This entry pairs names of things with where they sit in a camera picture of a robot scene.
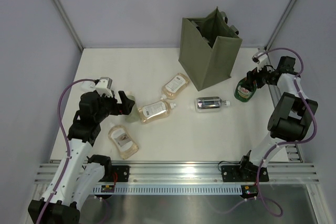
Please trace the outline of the green Fairy dish soap bottle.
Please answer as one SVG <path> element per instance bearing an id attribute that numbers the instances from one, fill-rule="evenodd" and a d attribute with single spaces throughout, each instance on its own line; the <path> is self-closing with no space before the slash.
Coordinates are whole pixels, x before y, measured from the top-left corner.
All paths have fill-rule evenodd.
<path id="1" fill-rule="evenodd" d="M 248 102 L 253 97 L 255 92 L 252 93 L 252 92 L 249 92 L 248 90 L 246 90 L 245 88 L 243 88 L 244 80 L 245 80 L 245 78 L 241 79 L 238 82 L 238 84 L 236 86 L 236 89 L 235 89 L 235 92 L 234 92 L 234 97 L 241 102 Z"/>

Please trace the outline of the clear amber soap pouch bottle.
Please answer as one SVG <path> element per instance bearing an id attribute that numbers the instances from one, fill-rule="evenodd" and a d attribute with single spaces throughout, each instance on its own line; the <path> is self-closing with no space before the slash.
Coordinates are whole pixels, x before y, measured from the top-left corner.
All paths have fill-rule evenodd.
<path id="1" fill-rule="evenodd" d="M 182 74 L 177 73 L 161 89 L 161 100 L 174 100 L 188 86 L 190 79 Z"/>

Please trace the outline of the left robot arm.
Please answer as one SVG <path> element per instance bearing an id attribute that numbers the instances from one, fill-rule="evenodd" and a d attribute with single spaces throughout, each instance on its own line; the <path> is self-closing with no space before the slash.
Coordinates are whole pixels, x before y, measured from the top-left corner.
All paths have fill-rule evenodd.
<path id="1" fill-rule="evenodd" d="M 97 182 L 113 177 L 111 158 L 89 153 L 104 119 L 131 113 L 135 101 L 123 91 L 119 91 L 119 96 L 120 103 L 114 96 L 97 91 L 80 97 L 79 109 L 64 135 L 65 155 L 41 199 L 32 200 L 28 206 L 33 223 L 78 223 L 83 203 Z"/>

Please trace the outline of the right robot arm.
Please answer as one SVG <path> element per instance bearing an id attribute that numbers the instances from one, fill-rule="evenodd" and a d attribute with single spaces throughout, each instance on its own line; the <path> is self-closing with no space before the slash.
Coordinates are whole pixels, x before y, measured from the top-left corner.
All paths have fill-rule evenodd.
<path id="1" fill-rule="evenodd" d="M 295 58 L 282 56 L 277 68 L 267 65 L 265 56 L 253 60 L 257 67 L 238 83 L 235 96 L 249 100 L 257 89 L 268 85 L 277 87 L 281 97 L 268 121 L 268 134 L 239 163 L 238 176 L 243 180 L 260 178 L 269 161 L 286 144 L 302 141 L 318 108 L 318 103 L 310 100 L 301 89 Z"/>

